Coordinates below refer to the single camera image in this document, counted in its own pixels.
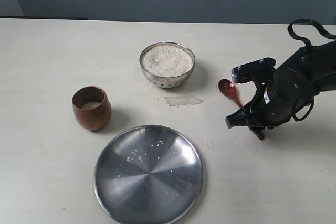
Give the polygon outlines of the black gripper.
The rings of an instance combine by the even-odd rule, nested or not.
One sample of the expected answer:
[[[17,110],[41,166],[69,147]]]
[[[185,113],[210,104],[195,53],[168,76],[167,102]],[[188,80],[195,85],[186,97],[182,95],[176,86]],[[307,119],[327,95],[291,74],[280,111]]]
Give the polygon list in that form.
[[[253,132],[275,128],[296,117],[306,106],[313,107],[315,90],[305,72],[277,69],[272,79],[261,85],[252,101],[225,117],[229,129],[248,126]]]

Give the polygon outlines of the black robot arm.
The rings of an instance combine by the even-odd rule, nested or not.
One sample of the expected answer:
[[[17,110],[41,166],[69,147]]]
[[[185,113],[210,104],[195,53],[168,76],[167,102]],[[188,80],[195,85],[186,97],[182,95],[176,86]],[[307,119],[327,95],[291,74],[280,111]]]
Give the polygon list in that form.
[[[232,69],[233,83],[253,82],[252,100],[225,119],[228,128],[272,129],[294,119],[302,108],[312,108],[321,92],[335,90],[335,42],[301,47],[278,68],[263,58]]]

